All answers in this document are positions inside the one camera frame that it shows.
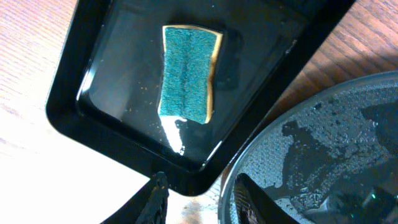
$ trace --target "wooden table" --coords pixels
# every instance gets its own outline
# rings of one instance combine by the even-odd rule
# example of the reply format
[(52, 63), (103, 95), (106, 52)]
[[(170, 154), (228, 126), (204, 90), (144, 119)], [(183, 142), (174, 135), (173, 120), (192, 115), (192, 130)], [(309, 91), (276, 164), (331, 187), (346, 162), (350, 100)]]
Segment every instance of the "wooden table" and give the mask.
[[(1, 3), (0, 223), (99, 223), (148, 180), (60, 135), (45, 117), (75, 4)], [(330, 86), (397, 66), (398, 0), (359, 0), (268, 119)], [(167, 223), (216, 223), (219, 192), (220, 179), (200, 197), (171, 192)]]

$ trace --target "curved rim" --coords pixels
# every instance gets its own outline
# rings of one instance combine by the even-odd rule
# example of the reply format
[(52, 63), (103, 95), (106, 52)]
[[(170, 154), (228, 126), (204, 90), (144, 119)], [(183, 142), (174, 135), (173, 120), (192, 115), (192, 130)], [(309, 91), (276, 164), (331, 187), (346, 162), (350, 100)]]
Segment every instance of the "curved rim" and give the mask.
[(320, 93), (317, 93), (316, 95), (311, 96), (310, 98), (299, 103), (298, 105), (294, 106), (292, 109), (288, 110), (287, 112), (279, 116), (275, 121), (273, 121), (270, 125), (264, 128), (264, 130), (262, 130), (260, 134), (258, 134), (253, 139), (253, 141), (250, 142), (250, 144), (245, 148), (245, 150), (236, 160), (235, 164), (232, 166), (227, 178), (225, 179), (225, 184), (221, 189), (220, 200), (218, 202), (218, 223), (222, 224), (225, 221), (225, 215), (226, 215), (224, 212), (225, 206), (228, 203), (227, 200), (229, 199), (229, 195), (231, 194), (230, 190), (232, 187), (230, 179), (237, 174), (239, 170), (238, 168), (246, 160), (247, 156), (250, 155), (250, 153), (254, 150), (253, 146), (258, 142), (260, 138), (263, 138), (266, 134), (268, 134), (270, 130), (274, 129), (274, 127), (285, 121), (287, 118), (291, 117), (293, 114), (304, 109), (308, 105), (314, 104), (320, 100), (324, 100), (326, 97), (329, 97), (332, 94), (340, 93), (344, 90), (352, 89), (353, 87), (369, 85), (375, 82), (383, 82), (387, 80), (398, 80), (398, 70), (391, 72), (377, 73), (365, 77), (359, 77), (332, 86), (326, 90), (321, 91)]

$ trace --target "green object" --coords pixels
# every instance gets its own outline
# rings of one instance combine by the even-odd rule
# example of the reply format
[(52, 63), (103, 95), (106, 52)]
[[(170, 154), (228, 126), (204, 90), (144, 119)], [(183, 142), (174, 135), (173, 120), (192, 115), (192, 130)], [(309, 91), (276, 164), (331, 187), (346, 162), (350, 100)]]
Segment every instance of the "green object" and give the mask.
[(217, 35), (198, 29), (164, 29), (164, 79), (160, 116), (179, 116), (205, 124), (211, 84), (211, 56)]

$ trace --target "black plastic tray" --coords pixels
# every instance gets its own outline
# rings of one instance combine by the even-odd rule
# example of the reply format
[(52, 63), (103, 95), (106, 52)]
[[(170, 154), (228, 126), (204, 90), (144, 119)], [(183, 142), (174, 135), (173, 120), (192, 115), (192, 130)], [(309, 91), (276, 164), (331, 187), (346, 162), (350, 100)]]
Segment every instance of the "black plastic tray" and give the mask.
[[(46, 112), (62, 134), (184, 195), (205, 192), (353, 1), (79, 1)], [(170, 147), (157, 115), (162, 26), (224, 34), (208, 124), (176, 121)]]

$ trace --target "green scouring pad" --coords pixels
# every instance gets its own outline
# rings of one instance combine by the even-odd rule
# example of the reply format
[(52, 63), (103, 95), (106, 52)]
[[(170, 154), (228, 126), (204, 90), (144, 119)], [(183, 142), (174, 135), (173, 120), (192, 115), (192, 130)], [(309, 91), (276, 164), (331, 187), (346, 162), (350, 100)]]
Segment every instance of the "green scouring pad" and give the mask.
[(213, 113), (212, 81), (223, 35), (197, 26), (163, 26), (164, 79), (159, 116), (200, 124)]

